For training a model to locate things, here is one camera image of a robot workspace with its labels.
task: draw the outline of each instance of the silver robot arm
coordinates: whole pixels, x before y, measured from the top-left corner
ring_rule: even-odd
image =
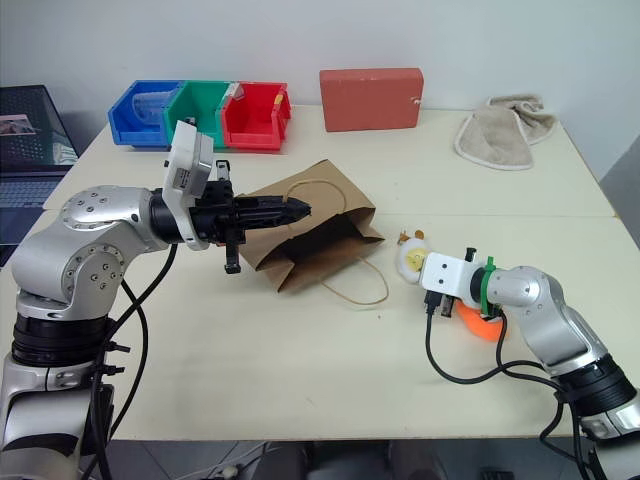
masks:
[[[238,273],[245,230],[310,214],[294,198],[234,197],[229,163],[216,162],[216,180],[208,181],[213,164],[213,140],[178,122],[161,191],[81,192],[17,249],[18,317],[0,390],[0,479],[75,479],[80,456],[93,453],[92,377],[114,323],[108,314],[136,256],[179,242],[193,250],[216,243],[226,246],[226,272]],[[107,375],[118,373],[109,368]],[[112,399],[113,388],[102,385],[105,432]]]
[[[472,308],[498,305],[560,385],[596,441],[600,475],[627,480],[640,474],[640,394],[582,316],[566,305],[560,283],[532,267],[502,270],[431,253],[420,284]]]
[[[122,276],[137,255],[167,247],[151,231],[150,200],[140,188],[89,189],[16,251],[0,478],[77,478],[93,363]]]

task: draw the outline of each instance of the towel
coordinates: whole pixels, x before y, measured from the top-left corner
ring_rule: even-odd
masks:
[[[458,155],[499,170],[533,166],[529,145],[547,138],[556,119],[537,95],[491,97],[462,124],[454,141]]]

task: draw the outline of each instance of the brown paper bag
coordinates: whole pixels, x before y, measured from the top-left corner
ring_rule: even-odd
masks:
[[[263,271],[278,291],[293,290],[367,255],[384,237],[371,228],[376,211],[369,199],[329,160],[323,160],[251,195],[285,195],[303,180],[325,180],[291,190],[289,196],[311,205],[311,216],[289,226],[247,230],[240,254]]]

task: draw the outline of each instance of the white wall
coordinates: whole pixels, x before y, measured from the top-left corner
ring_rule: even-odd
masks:
[[[640,132],[636,0],[0,1],[0,84],[46,84],[81,147],[135,79],[319,103],[318,70],[369,66],[421,67],[428,108],[537,92],[597,178]]]

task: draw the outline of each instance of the orange object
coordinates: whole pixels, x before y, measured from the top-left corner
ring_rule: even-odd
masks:
[[[467,328],[471,330],[471,333],[489,342],[498,341],[502,330],[502,319],[496,322],[487,322],[480,316],[480,310],[467,307],[461,300],[457,300],[455,304],[456,312]]]

